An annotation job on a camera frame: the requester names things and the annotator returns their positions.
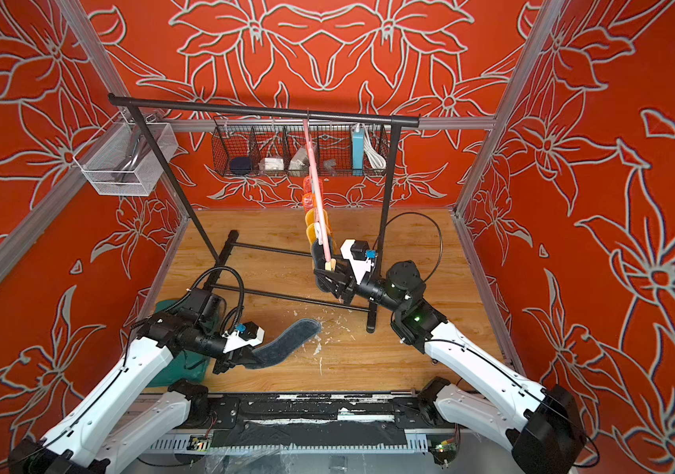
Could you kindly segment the dark grey insole front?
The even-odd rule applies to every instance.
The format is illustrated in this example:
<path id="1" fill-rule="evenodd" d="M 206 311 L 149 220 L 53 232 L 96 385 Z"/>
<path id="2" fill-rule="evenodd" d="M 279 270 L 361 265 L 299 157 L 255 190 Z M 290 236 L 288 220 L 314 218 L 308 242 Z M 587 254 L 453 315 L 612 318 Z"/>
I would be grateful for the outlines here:
<path id="1" fill-rule="evenodd" d="M 254 362 L 247 369 L 268 369 L 280 365 L 297 351 L 314 339 L 322 331 L 322 324 L 314 319 L 300 319 L 287 328 L 273 342 L 255 349 L 252 352 Z"/>

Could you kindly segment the dark grey insole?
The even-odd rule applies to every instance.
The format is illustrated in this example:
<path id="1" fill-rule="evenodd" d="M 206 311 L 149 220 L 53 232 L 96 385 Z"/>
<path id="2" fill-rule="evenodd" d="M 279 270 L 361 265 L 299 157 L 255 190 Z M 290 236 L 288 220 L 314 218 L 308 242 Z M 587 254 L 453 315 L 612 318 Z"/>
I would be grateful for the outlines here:
<path id="1" fill-rule="evenodd" d="M 247 369 L 268 369 L 280 365 L 297 351 L 314 339 L 322 331 L 322 324 L 314 319 L 300 319 L 287 328 L 273 342 L 255 349 L 252 352 L 254 362 Z"/>
<path id="2" fill-rule="evenodd" d="M 315 241 L 311 247 L 314 269 L 319 271 L 332 271 L 333 265 L 325 256 L 325 249 L 319 241 Z"/>

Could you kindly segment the pink clip hanger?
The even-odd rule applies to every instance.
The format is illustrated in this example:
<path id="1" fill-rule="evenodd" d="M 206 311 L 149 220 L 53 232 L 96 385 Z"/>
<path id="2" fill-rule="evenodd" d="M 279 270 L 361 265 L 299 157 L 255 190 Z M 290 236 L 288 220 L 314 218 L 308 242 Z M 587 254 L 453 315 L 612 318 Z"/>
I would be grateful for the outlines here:
<path id="1" fill-rule="evenodd" d="M 331 256 L 331 244 L 329 244 L 329 237 L 327 236 L 327 229 L 325 229 L 325 218 L 323 217 L 323 195 L 322 195 L 322 189 L 319 181 L 319 172 L 318 172 L 318 164 L 317 164 L 317 158 L 315 154 L 315 149 L 313 146 L 313 142 L 310 136 L 310 129 L 309 129 L 309 120 L 305 118 L 303 120 L 303 129 L 304 129 L 304 136 L 306 140 L 306 148 L 308 150 L 309 154 L 309 159 L 310 159 L 310 183 L 312 187 L 312 193 L 316 197 L 317 205 L 316 209 L 319 212 L 320 217 L 318 218 L 317 222 L 321 225 L 321 236 L 319 237 L 318 241 L 323 245 L 323 248 L 325 249 L 325 256 L 327 257 L 327 260 L 331 262 L 333 265 L 333 271 L 335 270 L 335 267 L 337 266 L 337 260 Z"/>

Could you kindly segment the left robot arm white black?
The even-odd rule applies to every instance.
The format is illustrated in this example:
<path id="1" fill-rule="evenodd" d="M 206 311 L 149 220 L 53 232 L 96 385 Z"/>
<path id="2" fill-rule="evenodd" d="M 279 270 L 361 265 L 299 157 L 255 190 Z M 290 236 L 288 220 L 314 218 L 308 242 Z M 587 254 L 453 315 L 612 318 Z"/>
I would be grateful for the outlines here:
<path id="1" fill-rule="evenodd" d="M 259 365 L 264 331 L 239 320 L 215 321 L 218 305 L 207 290 L 191 290 L 164 310 L 135 324 L 135 338 L 84 400 L 38 442 L 26 438 L 9 455 L 13 473 L 120 473 L 168 431 L 207 420 L 207 391 L 177 381 L 154 405 L 120 426 L 119 421 L 149 383 L 178 356 L 196 353 L 220 363 Z"/>

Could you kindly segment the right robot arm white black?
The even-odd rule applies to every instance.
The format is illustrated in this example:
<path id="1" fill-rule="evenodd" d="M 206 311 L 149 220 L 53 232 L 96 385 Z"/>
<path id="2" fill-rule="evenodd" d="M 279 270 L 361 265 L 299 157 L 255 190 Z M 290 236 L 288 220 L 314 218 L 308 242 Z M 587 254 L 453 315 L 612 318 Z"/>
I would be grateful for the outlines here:
<path id="1" fill-rule="evenodd" d="M 475 390 L 428 384 L 434 414 L 509 451 L 525 473 L 568 473 L 588 443 L 574 395 L 527 378 L 467 338 L 424 298 L 416 264 L 398 262 L 380 278 L 360 264 L 317 268 L 318 282 L 337 299 L 360 296 L 392 313 L 400 340 L 454 371 Z"/>

